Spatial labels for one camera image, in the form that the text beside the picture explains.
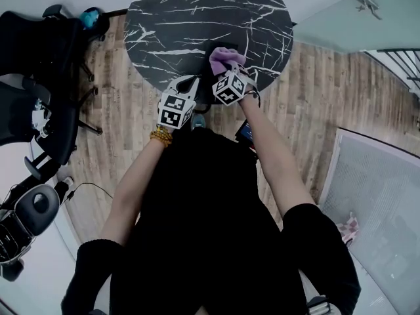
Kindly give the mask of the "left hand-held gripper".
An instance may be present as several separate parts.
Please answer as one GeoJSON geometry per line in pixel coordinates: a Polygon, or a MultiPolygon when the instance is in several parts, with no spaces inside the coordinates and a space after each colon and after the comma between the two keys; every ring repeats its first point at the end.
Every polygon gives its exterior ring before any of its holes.
{"type": "Polygon", "coordinates": [[[191,117],[196,107],[196,93],[200,78],[194,75],[184,75],[173,79],[164,90],[158,104],[157,124],[172,129],[180,129],[191,117]],[[188,99],[177,96],[181,84],[192,80],[188,91],[188,99]]]}

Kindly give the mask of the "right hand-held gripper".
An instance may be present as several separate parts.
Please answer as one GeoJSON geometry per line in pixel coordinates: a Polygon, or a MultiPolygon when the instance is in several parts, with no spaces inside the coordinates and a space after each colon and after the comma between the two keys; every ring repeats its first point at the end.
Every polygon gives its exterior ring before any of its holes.
{"type": "Polygon", "coordinates": [[[224,68],[224,72],[212,86],[213,95],[217,100],[226,106],[239,102],[249,94],[260,100],[256,81],[240,63],[231,60],[230,66],[224,68]]]}

